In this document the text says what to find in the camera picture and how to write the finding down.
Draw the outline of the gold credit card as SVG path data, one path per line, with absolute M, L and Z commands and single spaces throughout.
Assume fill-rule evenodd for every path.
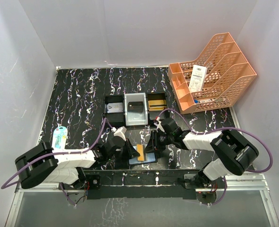
M 144 147 L 142 144 L 137 144 L 137 152 L 138 152 L 138 156 L 137 159 L 138 161 L 144 161 L 145 160 L 145 154 L 144 154 Z
M 149 111 L 162 111 L 166 109 L 167 104 L 166 100 L 159 99 L 159 100 L 148 100 L 148 108 Z

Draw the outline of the black card holder wallet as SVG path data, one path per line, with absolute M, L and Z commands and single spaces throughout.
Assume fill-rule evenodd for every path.
M 149 164 L 149 163 L 155 163 L 157 162 L 157 157 L 155 153 L 145 153 L 145 160 L 144 161 L 138 161 L 137 157 L 129 159 L 128 160 L 128 165 L 129 166 L 136 166 L 136 165 L 142 165 L 142 164 Z

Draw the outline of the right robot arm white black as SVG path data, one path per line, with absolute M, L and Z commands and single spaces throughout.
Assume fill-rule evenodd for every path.
M 258 149 L 235 129 L 196 134 L 182 130 L 171 117 L 158 122 L 144 151 L 162 152 L 168 145 L 184 150 L 214 151 L 218 157 L 192 178 L 178 178 L 176 182 L 182 187 L 209 188 L 220 177 L 228 174 L 241 176 L 259 155 Z

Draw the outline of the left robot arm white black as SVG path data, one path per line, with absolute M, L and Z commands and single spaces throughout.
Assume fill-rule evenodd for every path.
M 78 168 L 104 165 L 113 156 L 132 159 L 140 153 L 128 138 L 114 136 L 106 143 L 97 143 L 92 149 L 53 148 L 49 142 L 42 142 L 15 160 L 18 177 L 23 189 L 30 189 L 43 182 L 64 183 L 76 189 L 82 188 L 86 177 Z

